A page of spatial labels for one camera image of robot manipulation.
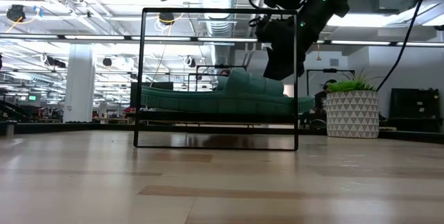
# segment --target robotic arm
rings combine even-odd
[[[249,0],[253,7],[259,8]],[[344,17],[349,11],[347,0],[264,0],[270,8],[299,10],[297,18],[298,70],[304,74],[305,54],[319,38],[319,34],[333,15]],[[264,77],[282,80],[293,73],[294,19],[271,19],[271,15],[258,17],[250,22],[256,26],[259,41],[270,42],[268,64]]]

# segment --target white geometric planter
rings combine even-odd
[[[377,92],[329,93],[325,111],[329,137],[377,138],[379,134]]]

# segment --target white wall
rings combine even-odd
[[[348,57],[342,56],[342,52],[340,51],[321,51],[320,57],[322,60],[317,60],[318,52],[313,51],[309,54],[307,54],[307,57],[305,59],[304,67],[305,71],[308,69],[348,69]],[[338,67],[331,67],[330,66],[330,59],[335,58],[339,59],[339,66]],[[343,80],[345,77],[338,73],[338,74],[325,74],[320,71],[310,71],[309,73],[309,93],[310,94],[316,94],[323,90],[323,85],[325,82],[327,82],[330,79],[335,80]],[[286,84],[287,81],[293,81],[293,76],[290,78],[286,78],[284,80],[284,83]],[[298,79],[298,95],[304,96],[307,95],[307,75],[304,73],[299,79]]]
[[[386,76],[396,61],[400,47],[371,46],[353,53],[348,58],[351,69],[360,71],[368,77]],[[371,83],[378,86],[382,78]],[[379,110],[389,116],[392,88],[438,89],[441,97],[441,117],[444,116],[444,50],[440,48],[406,48],[395,71],[378,93]]]

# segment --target black storage rack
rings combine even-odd
[[[270,10],[270,9],[219,9],[219,8],[144,8],[142,10],[142,25],[140,30],[140,46],[139,46],[139,69],[137,74],[137,98],[136,98],[136,113],[134,125],[134,140],[133,145],[136,148],[203,148],[191,146],[143,146],[139,145],[139,131],[156,131],[156,128],[145,128],[141,126],[141,120],[149,121],[170,121],[175,123],[220,123],[220,124],[291,124],[292,129],[270,129],[270,128],[233,128],[233,127],[183,127],[183,126],[159,126],[160,129],[167,128],[171,132],[198,132],[212,134],[213,130],[220,132],[223,129],[224,134],[231,135],[253,135],[253,134],[273,134],[273,135],[288,135],[289,131],[293,134],[294,147],[292,149],[274,149],[274,148],[226,148],[226,147],[208,147],[208,149],[242,149],[242,150],[298,150],[298,77],[294,76],[294,116],[258,116],[258,115],[238,115],[233,117],[233,114],[202,114],[202,113],[184,113],[184,112],[141,112],[141,95],[142,95],[142,74],[144,68],[144,46],[145,46],[145,31],[146,31],[146,15],[148,13],[229,13],[229,14],[253,14],[253,15],[290,15],[293,16],[295,35],[294,35],[294,74],[297,74],[297,41],[296,41],[296,23],[297,12],[295,10]],[[191,37],[191,42],[196,42],[197,37]]]

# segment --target green plant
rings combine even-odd
[[[370,85],[368,82],[370,82],[373,79],[382,78],[382,77],[367,78],[367,75],[364,75],[362,73],[363,71],[364,69],[362,69],[361,72],[359,72],[357,75],[352,74],[352,77],[349,77],[343,73],[343,75],[348,80],[328,84],[327,86],[329,91],[330,92],[350,92],[355,90],[367,90],[373,92],[376,91],[376,88]]]

